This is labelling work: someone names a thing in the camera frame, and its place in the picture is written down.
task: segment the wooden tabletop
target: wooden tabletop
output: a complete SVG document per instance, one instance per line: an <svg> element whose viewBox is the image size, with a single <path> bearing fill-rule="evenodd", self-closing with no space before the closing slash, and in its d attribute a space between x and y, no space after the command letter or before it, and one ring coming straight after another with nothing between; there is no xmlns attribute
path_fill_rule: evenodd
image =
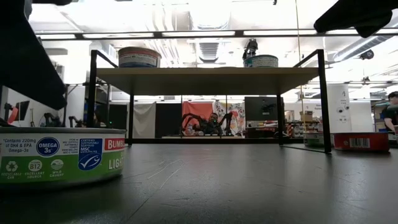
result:
<svg viewBox="0 0 398 224"><path fill-rule="evenodd" d="M97 77L134 95L276 95L317 68L99 68Z"/></svg>

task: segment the computer screen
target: computer screen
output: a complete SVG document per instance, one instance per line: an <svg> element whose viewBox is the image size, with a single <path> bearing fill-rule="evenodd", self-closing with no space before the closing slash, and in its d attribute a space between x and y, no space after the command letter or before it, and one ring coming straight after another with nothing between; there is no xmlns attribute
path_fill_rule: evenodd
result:
<svg viewBox="0 0 398 224"><path fill-rule="evenodd" d="M15 107L18 109L18 114L17 114L17 118L15 119L15 121L25 120L26 112L29 107L29 101L19 102L15 105Z"/></svg>
<svg viewBox="0 0 398 224"><path fill-rule="evenodd" d="M265 97L265 96L245 97L244 107L246 112L246 121L278 120L276 97Z"/></svg>

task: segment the barcode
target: barcode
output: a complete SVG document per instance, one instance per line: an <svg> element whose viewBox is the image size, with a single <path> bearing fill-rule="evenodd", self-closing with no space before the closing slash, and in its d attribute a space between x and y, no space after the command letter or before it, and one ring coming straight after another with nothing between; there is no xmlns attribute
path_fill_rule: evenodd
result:
<svg viewBox="0 0 398 224"><path fill-rule="evenodd" d="M370 148L371 147L371 140L366 138L350 138L349 139L349 146L350 147L360 147L360 148Z"/></svg>

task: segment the recycling symbol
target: recycling symbol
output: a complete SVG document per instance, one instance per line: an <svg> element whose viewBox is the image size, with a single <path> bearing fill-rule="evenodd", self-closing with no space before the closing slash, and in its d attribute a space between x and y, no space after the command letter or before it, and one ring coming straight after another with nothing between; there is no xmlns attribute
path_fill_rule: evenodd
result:
<svg viewBox="0 0 398 224"><path fill-rule="evenodd" d="M15 172L18 169L18 165L15 161L9 161L6 165L6 170L8 172Z"/></svg>

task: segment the table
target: table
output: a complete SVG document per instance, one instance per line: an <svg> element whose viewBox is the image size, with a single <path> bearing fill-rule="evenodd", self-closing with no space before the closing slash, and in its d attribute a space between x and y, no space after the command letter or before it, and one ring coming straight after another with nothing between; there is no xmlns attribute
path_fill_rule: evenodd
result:
<svg viewBox="0 0 398 224"><path fill-rule="evenodd" d="M318 68L300 68L318 55ZM115 68L98 68L97 56ZM328 100L326 92L324 50L316 50L293 68L118 68L97 50L91 51L90 89L88 97L88 126L93 125L95 85L97 78L130 94L129 111L134 110L134 95L276 95L278 129L283 130L284 115L281 94L320 77L324 135L330 135ZM129 114L132 130L133 113ZM128 135L132 143L132 131ZM283 134L279 132L279 144ZM326 140L325 152L331 151Z"/></svg>

